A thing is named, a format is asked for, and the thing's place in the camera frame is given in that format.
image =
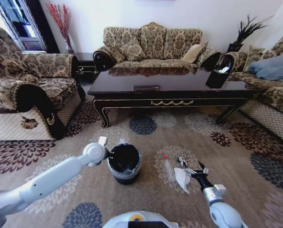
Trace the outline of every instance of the white lattice sofa skirt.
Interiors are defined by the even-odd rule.
[[[241,110],[283,139],[283,113],[258,100],[249,100]]]
[[[76,92],[66,105],[57,112],[57,116],[66,126],[81,99]],[[33,129],[24,129],[21,126],[22,117],[18,113],[0,114],[0,140],[53,140],[46,121],[41,112],[33,107],[30,111],[22,113],[28,119],[36,119],[38,126]]]

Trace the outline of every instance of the carpet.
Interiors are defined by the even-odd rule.
[[[64,139],[0,141],[0,190],[15,188],[67,157],[80,155],[100,136],[108,137],[109,150],[131,143],[142,155],[134,184],[117,183],[107,161],[84,167],[52,194],[9,215],[4,228],[100,228],[113,216],[133,210],[160,213],[183,227],[214,227],[198,183],[191,180],[186,194],[169,180],[163,155],[174,167],[180,156],[191,168],[204,163],[209,181],[225,185],[225,201],[250,228],[283,228],[283,143],[240,113],[216,125],[221,111],[111,109],[111,126],[103,129],[87,96]]]

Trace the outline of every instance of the red decorative branches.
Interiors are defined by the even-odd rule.
[[[71,20],[71,12],[69,7],[66,7],[65,4],[52,4],[47,3],[47,10],[54,19],[55,23],[57,24],[59,31],[63,38],[65,39],[67,50],[69,53],[73,53],[73,49],[71,46],[70,38],[69,38],[69,27],[70,27],[70,20]]]

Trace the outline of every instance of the tassel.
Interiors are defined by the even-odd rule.
[[[35,119],[28,119],[28,118],[24,117],[23,115],[21,115],[21,117],[22,117],[21,126],[24,129],[33,129],[33,128],[37,127],[38,122]]]

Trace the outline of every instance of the vase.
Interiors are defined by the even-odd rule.
[[[69,35],[65,35],[64,40],[66,43],[66,52],[69,54],[74,54]]]
[[[243,44],[234,44],[234,43],[229,44],[227,52],[239,51],[242,46],[243,46]]]

